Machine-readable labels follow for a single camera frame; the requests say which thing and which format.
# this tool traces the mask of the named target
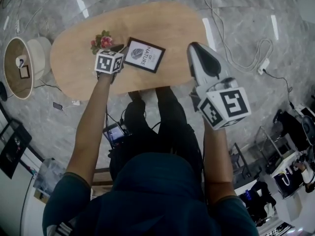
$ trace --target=gray marble floor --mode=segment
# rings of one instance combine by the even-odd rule
[[[89,17],[116,8],[133,4],[160,0],[82,0]],[[225,56],[223,45],[215,28],[211,11],[204,0],[176,0],[187,4],[207,17],[210,21],[217,51]],[[25,27],[32,15],[42,6],[28,27]],[[290,99],[294,104],[307,103],[310,93],[314,91],[313,75],[315,56],[315,25],[304,22],[299,14],[296,0],[213,0],[214,10],[222,17],[225,27],[225,41],[233,52],[237,62],[248,65],[256,52],[257,43],[262,38],[270,38],[274,42],[274,52],[270,57],[268,71],[275,76],[285,76],[293,91]],[[4,22],[9,16],[6,30]],[[66,28],[85,20],[77,0],[12,0],[6,9],[0,9],[0,62],[3,62],[5,48],[15,36],[14,25],[20,20],[21,37],[25,40],[38,35],[46,36],[51,41]],[[272,118],[281,107],[289,109],[285,82],[275,80],[266,75],[260,76],[253,71],[243,74],[235,69],[231,73],[237,78],[248,94],[252,115],[239,124],[227,128],[228,142],[237,142],[239,147],[253,142],[259,126],[263,125],[273,132],[275,128]],[[0,78],[5,81],[3,69]],[[43,80],[55,85],[53,74],[46,75]],[[194,128],[200,145],[203,139],[201,117],[192,108],[188,97],[193,83],[173,87],[176,96],[183,105],[188,121]],[[144,93],[146,101],[147,121],[153,126],[159,121],[157,98],[153,90]],[[52,108],[53,101],[65,108],[60,112]],[[110,114],[120,118],[130,99],[127,95],[111,97],[108,102]],[[3,103],[11,116],[21,120],[31,133],[31,144],[44,157],[54,157],[67,164],[72,154],[75,132],[87,102],[72,107],[71,99],[55,88],[41,87],[33,90],[31,97],[25,101],[15,97]],[[109,144],[102,140],[97,167],[107,167]]]

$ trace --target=white cube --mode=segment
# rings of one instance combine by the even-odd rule
[[[244,88],[206,92],[198,109],[214,130],[234,125],[252,113]]]
[[[110,50],[99,50],[96,55],[94,70],[102,73],[119,72],[123,64],[124,55]]]

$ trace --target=small frame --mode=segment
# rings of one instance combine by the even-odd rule
[[[28,79],[30,78],[30,71],[29,71],[29,66],[28,65],[24,65],[19,69],[19,73],[20,73],[20,78],[21,79]]]
[[[124,63],[156,73],[165,49],[148,42],[130,37],[129,51]]]

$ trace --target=leg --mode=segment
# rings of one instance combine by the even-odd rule
[[[176,121],[182,125],[187,124],[185,111],[178,102],[171,87],[156,88],[158,109],[161,115],[161,123]]]
[[[144,118],[146,104],[142,99],[130,102],[125,112],[125,124],[132,134],[140,134],[151,130]]]
[[[158,132],[165,152],[173,152],[188,161],[201,181],[202,157],[193,129],[187,124],[185,111],[170,87],[157,88],[161,125]]]
[[[132,102],[125,112],[125,125],[131,136],[124,137],[119,146],[110,151],[109,171],[115,181],[119,171],[133,157],[145,152],[161,152],[159,137],[144,118],[145,102],[138,92],[129,93]]]

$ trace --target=pink flower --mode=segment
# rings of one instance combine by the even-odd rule
[[[113,45],[113,39],[111,37],[102,37],[101,41],[100,41],[100,46],[101,48],[106,48],[108,46],[112,46]]]

